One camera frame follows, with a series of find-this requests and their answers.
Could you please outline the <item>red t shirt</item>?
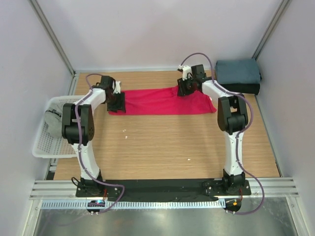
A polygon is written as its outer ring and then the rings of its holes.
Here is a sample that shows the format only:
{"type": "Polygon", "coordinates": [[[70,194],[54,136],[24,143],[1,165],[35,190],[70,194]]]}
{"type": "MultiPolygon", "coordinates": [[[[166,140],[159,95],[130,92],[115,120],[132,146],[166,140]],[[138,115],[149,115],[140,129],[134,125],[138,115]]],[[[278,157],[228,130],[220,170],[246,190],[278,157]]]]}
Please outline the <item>red t shirt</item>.
{"type": "Polygon", "coordinates": [[[125,115],[200,115],[215,113],[209,96],[194,91],[188,96],[178,96],[178,87],[139,89],[125,91],[126,111],[108,113],[125,115]]]}

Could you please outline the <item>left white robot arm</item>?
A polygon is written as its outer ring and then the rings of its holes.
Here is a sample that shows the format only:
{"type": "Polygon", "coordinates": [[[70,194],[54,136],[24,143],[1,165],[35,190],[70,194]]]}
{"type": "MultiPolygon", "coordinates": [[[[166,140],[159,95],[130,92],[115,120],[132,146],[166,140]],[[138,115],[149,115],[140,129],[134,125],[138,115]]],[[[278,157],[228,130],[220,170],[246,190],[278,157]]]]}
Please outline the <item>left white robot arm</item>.
{"type": "Polygon", "coordinates": [[[62,111],[62,137],[74,149],[80,166],[80,179],[72,178],[77,186],[77,197],[100,197],[105,193],[101,170],[96,163],[92,140],[95,135],[94,112],[106,104],[110,112],[126,111],[125,93],[121,82],[111,76],[100,76],[100,82],[91,85],[86,76],[89,92],[73,103],[65,103],[62,111]]]}

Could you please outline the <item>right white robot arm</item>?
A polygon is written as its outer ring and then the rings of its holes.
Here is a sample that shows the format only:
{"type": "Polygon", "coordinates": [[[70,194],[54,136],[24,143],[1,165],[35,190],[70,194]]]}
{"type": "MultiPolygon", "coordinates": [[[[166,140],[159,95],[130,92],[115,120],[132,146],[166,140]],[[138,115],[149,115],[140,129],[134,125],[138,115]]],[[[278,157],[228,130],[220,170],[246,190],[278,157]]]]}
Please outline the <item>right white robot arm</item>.
{"type": "Polygon", "coordinates": [[[182,73],[182,78],[177,80],[179,96],[188,96],[198,90],[218,102],[217,122],[225,138],[225,166],[220,187],[224,194],[236,195],[246,180],[242,166],[242,138],[249,119],[244,97],[208,78],[201,64],[180,65],[178,71],[182,73]]]}

